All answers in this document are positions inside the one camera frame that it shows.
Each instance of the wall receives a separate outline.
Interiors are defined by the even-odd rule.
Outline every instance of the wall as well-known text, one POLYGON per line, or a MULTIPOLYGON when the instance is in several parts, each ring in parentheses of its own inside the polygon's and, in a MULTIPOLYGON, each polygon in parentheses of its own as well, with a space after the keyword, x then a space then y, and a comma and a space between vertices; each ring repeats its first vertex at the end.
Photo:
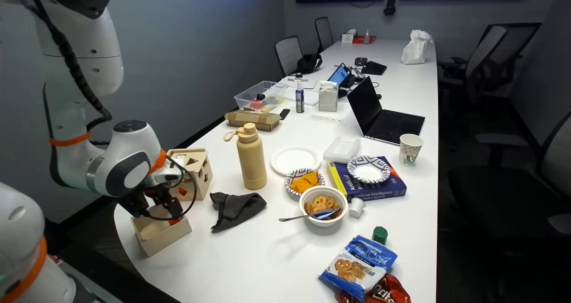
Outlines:
MULTIPOLYGON (((112 0, 108 8, 125 80, 103 103, 114 123, 151 123, 164 149, 235 107, 235 94, 280 78, 273 44, 284 36, 283 0, 112 0), (253 36, 260 30, 263 37, 253 36)), ((21 7, 5 4, 0 10, 0 179, 59 222, 98 195, 51 181, 34 22, 21 7)), ((91 138, 110 138, 111 126, 96 128, 91 138)))
POLYGON ((555 0, 509 97, 540 144, 571 110, 570 33, 569 0, 555 0))
POLYGON ((285 33, 298 35, 304 53, 319 46, 314 20, 327 16, 334 38, 348 29, 357 29, 385 39, 409 39, 412 29, 432 34, 439 59, 450 56, 469 57, 488 24, 507 22, 541 22, 552 0, 397 0, 396 14, 383 14, 387 2, 369 8, 355 8, 347 3, 296 4, 284 0, 285 33))

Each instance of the conference table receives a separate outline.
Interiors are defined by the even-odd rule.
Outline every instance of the conference table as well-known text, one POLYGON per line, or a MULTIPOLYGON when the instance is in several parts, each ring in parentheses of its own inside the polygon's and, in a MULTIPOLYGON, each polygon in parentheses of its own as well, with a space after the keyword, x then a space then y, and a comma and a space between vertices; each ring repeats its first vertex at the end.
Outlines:
MULTIPOLYGON (((382 39, 370 45, 337 42, 322 52, 320 69, 304 77, 318 83, 327 80, 335 65, 353 65, 356 57, 386 65, 384 75, 371 75, 379 83, 376 91, 383 96, 383 108, 426 117, 420 132, 424 146, 416 165, 398 163, 398 146, 363 138, 346 97, 339 99, 337 112, 319 112, 316 105, 297 113, 295 103, 286 100, 273 112, 289 108, 287 118, 271 132, 260 131, 268 183, 256 191, 267 201, 257 216, 224 232, 212 233, 218 212, 208 195, 186 215, 192 232, 147 258, 137 242, 130 214, 116 207, 114 217, 121 243, 145 280, 182 303, 333 303, 334 292, 318 275, 353 237, 371 238, 373 229, 383 226, 388 230, 386 246, 398 254, 389 272, 400 279, 412 301, 434 303, 439 145, 436 50, 434 45, 428 47, 423 64, 403 65, 400 57, 407 43, 382 39), (313 115, 343 121, 334 124, 311 119, 313 115), (360 138, 359 154, 386 156, 406 183, 406 195, 368 201, 359 219, 347 214, 328 228, 305 219, 278 221, 299 215, 300 209, 298 200, 287 193, 284 177, 271 169, 272 154, 284 146, 302 145, 322 155, 337 136, 360 138)), ((236 141, 223 141, 232 130, 236 128, 223 122, 190 146, 208 150, 213 172, 208 193, 252 192, 242 182, 236 141)), ((326 166, 323 161, 319 171, 326 177, 326 185, 333 186, 326 166)))

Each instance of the laptop screen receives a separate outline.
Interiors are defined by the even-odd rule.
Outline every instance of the laptop screen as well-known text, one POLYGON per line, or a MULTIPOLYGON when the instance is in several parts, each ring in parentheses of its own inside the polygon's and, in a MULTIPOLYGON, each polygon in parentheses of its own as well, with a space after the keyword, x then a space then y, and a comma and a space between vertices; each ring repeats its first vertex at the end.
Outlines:
POLYGON ((345 64, 341 63, 341 65, 337 67, 335 72, 329 77, 328 81, 335 82, 337 83, 338 86, 341 86, 341 82, 345 80, 347 75, 348 73, 347 70, 345 69, 345 64))
POLYGON ((353 89, 348 94, 347 99, 349 104, 351 104, 351 109, 353 109, 359 127, 361 127, 361 133, 363 135, 367 134, 377 116, 383 111, 371 77, 367 77, 353 89))

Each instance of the blue snack bag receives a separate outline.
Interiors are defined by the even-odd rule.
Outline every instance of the blue snack bag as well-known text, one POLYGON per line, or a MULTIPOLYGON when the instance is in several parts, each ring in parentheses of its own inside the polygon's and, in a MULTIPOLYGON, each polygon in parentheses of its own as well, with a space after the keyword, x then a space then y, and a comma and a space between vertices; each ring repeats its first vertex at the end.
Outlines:
POLYGON ((382 244, 358 235, 337 254, 319 279, 364 301, 365 293, 385 276, 396 258, 397 254, 382 244))

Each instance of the small white cup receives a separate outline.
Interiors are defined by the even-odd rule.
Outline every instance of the small white cup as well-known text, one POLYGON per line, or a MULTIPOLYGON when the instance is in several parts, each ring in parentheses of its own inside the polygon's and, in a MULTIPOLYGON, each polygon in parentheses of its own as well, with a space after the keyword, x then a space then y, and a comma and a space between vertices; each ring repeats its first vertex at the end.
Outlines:
POLYGON ((416 157, 424 141, 416 134, 403 134, 400 136, 400 152, 398 152, 398 162, 403 166, 414 166, 416 157))
POLYGON ((351 199, 351 207, 349 207, 349 214, 355 218, 361 217, 363 209, 365 208, 365 202, 362 199, 353 197, 351 199))

